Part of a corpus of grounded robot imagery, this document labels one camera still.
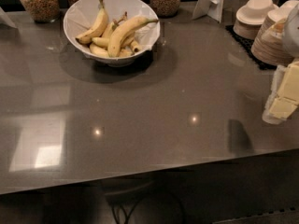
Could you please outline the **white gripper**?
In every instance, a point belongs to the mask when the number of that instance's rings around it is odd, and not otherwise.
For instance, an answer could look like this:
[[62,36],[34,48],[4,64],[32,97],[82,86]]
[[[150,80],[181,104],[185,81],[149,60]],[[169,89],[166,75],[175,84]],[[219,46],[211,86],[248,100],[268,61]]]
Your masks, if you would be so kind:
[[289,100],[299,103],[299,62],[291,63],[288,67],[277,67],[272,79],[271,92],[278,93],[280,98],[275,95],[268,97],[262,118],[269,124],[278,125],[286,121],[298,107]]

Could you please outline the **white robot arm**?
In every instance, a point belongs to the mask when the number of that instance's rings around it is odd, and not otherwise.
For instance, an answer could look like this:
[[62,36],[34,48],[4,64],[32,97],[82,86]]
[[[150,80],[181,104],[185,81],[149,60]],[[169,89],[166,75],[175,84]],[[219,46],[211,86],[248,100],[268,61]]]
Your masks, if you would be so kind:
[[264,106],[263,121],[280,124],[299,107],[299,5],[286,19],[270,26],[262,35],[265,41],[279,41],[294,60],[274,72],[271,93]]

